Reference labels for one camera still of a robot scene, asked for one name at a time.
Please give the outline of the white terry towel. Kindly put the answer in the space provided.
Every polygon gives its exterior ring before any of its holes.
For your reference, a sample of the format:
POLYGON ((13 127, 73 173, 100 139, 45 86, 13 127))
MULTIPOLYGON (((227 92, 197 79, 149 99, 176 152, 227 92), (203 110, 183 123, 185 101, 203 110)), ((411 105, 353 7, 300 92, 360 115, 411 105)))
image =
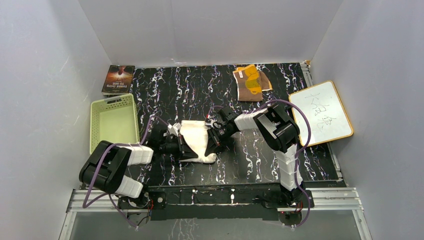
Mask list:
POLYGON ((216 153, 206 155, 208 143, 208 127, 204 121, 200 120, 182 120, 180 134, 183 136, 187 145, 197 154, 197 157, 188 159, 180 158, 180 162, 194 162, 202 164, 213 164, 217 160, 216 153))

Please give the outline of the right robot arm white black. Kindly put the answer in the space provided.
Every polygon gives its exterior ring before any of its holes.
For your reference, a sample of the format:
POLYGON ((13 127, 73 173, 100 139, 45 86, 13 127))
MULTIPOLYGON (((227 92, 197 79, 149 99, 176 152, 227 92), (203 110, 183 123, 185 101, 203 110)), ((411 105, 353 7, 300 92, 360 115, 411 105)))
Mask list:
POLYGON ((258 130, 267 145, 273 150, 280 171, 282 202, 295 207, 302 199, 298 188, 303 179, 295 154, 298 150, 297 138, 300 129, 281 105, 273 104, 252 113, 236 113, 230 107, 218 111, 222 123, 212 123, 207 130, 205 155, 218 153, 224 142, 235 133, 244 130, 258 130))

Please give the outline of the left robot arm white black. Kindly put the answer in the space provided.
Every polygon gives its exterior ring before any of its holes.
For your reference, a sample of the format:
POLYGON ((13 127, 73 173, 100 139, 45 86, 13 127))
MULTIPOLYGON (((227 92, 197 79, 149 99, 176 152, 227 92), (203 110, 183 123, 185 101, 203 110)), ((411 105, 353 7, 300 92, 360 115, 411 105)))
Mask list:
POLYGON ((181 132, 182 125, 155 126, 146 143, 98 143, 79 173, 80 182, 107 194, 129 197, 137 208, 149 203, 149 194, 144 185, 125 175, 128 166, 146 165, 154 154, 172 155, 180 161, 195 160, 199 155, 189 146, 181 132))

